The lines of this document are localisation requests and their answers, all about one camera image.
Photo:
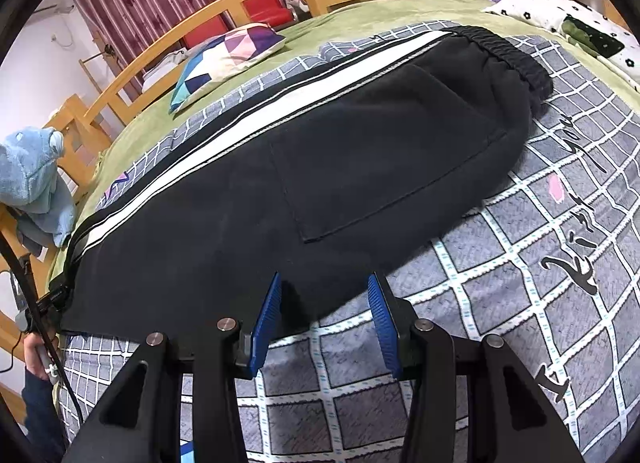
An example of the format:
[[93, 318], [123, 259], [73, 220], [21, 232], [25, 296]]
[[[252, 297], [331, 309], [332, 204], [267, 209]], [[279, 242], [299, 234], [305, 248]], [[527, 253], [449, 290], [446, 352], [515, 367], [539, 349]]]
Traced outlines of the person's left hand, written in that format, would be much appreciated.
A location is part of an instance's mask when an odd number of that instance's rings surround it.
[[44, 347], [42, 337], [37, 333], [29, 333], [24, 338], [24, 363], [29, 373], [47, 381], [49, 379], [46, 366], [40, 358], [40, 350]]

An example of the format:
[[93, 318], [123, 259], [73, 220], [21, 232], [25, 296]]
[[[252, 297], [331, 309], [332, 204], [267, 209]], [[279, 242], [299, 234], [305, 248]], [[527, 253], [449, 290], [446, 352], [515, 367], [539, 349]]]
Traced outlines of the dark blue sleeve forearm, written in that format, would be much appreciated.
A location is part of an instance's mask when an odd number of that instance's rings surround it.
[[64, 457], [66, 439], [53, 404], [52, 391], [53, 386], [47, 377], [40, 379], [25, 371], [22, 397], [26, 405], [27, 439], [43, 461], [58, 463]]

